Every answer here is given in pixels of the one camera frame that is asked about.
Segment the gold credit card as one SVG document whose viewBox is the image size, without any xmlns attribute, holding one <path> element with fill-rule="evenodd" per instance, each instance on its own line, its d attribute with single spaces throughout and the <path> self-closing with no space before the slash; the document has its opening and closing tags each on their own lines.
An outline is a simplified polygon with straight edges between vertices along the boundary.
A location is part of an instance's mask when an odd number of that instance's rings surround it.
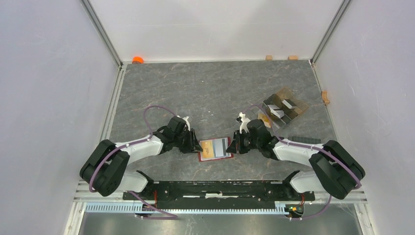
<svg viewBox="0 0 415 235">
<path fill-rule="evenodd" d="M 201 161 L 210 161 L 214 159 L 213 140 L 205 140 L 200 142 L 203 151 L 200 153 Z"/>
</svg>

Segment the white credit card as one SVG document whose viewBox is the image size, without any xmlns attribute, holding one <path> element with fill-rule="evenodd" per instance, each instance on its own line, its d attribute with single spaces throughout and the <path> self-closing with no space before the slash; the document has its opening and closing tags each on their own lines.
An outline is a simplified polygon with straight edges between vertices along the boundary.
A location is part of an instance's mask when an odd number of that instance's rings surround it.
<svg viewBox="0 0 415 235">
<path fill-rule="evenodd" d="M 214 155 L 215 159 L 225 159 L 231 158 L 232 154 L 227 153 L 226 149 L 229 146 L 229 138 L 218 138 L 213 139 L 213 148 L 214 148 Z"/>
</svg>

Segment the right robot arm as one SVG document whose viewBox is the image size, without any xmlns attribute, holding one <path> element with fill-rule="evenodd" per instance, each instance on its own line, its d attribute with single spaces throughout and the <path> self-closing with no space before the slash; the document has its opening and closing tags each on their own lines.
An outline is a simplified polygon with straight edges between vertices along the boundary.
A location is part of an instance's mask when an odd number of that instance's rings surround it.
<svg viewBox="0 0 415 235">
<path fill-rule="evenodd" d="M 260 119 L 242 123 L 226 151 L 245 154 L 253 149 L 268 159 L 312 168 L 312 171 L 299 171 L 286 178 L 282 192 L 289 200 L 295 200 L 305 192 L 320 190 L 342 200 L 361 187 L 366 175 L 364 168 L 337 141 L 305 144 L 273 136 Z"/>
</svg>

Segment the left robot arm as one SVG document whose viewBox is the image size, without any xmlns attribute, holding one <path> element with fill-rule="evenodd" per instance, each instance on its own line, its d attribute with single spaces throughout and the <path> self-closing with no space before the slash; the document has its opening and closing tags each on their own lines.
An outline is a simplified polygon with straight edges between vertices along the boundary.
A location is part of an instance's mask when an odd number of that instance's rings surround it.
<svg viewBox="0 0 415 235">
<path fill-rule="evenodd" d="M 154 193 L 153 185 L 143 173 L 127 172 L 127 166 L 174 147 L 184 154 L 203 150 L 187 117 L 174 116 L 154 133 L 131 142 L 101 141 L 81 167 L 79 176 L 89 184 L 91 192 L 103 197 L 122 190 L 134 191 L 141 199 L 149 199 Z"/>
</svg>

